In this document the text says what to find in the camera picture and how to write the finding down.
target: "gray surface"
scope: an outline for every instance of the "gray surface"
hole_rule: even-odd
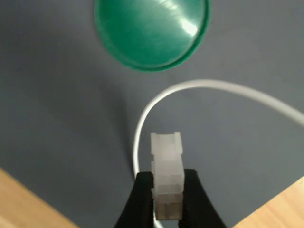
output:
[[[0,166],[82,228],[118,219],[137,119],[162,89],[224,79],[304,111],[302,0],[214,1],[198,51],[157,74],[109,56],[92,9],[91,0],[0,2]],[[247,99],[199,89],[167,98],[144,126],[143,170],[150,132],[174,131],[228,226],[304,175],[303,129]]]

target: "green lid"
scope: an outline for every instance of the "green lid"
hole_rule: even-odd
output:
[[[185,61],[200,43],[209,0],[96,0],[95,23],[108,51],[141,71]]]

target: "wooden table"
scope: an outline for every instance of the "wooden table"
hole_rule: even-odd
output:
[[[0,169],[0,228],[79,228]],[[304,228],[304,177],[234,228]]]

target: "white plastic connector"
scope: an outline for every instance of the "white plastic connector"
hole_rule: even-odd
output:
[[[151,134],[153,198],[157,220],[181,220],[185,173],[181,133]]]

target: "white wire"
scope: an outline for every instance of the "white wire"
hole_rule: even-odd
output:
[[[139,162],[138,162],[138,147],[139,147],[139,140],[141,136],[141,131],[143,128],[143,123],[148,115],[148,113],[151,111],[151,109],[162,99],[164,99],[166,96],[173,94],[175,92],[185,90],[185,89],[191,89],[191,88],[212,88],[212,89],[218,89],[223,90],[226,92],[230,92],[233,94],[238,94],[241,96],[245,96],[248,98],[251,98],[252,100],[258,101],[262,104],[265,104],[266,106],[273,108],[277,110],[278,112],[284,114],[286,117],[289,117],[290,119],[294,120],[298,124],[300,124],[302,127],[304,127],[304,114],[296,110],[295,108],[285,104],[284,102],[267,95],[263,92],[257,91],[255,89],[238,85],[230,82],[224,82],[224,81],[218,81],[218,80],[209,80],[209,79],[198,79],[198,80],[192,80],[187,82],[182,82],[176,85],[173,85],[161,93],[159,93],[156,97],[154,97],[145,107],[145,109],[142,112],[142,115],[139,118],[136,130],[135,130],[135,136],[134,136],[134,143],[133,143],[133,171],[134,171],[134,177],[136,178],[137,173],[139,173]],[[154,213],[154,226],[156,228],[164,228],[162,224],[155,219],[155,213]]]

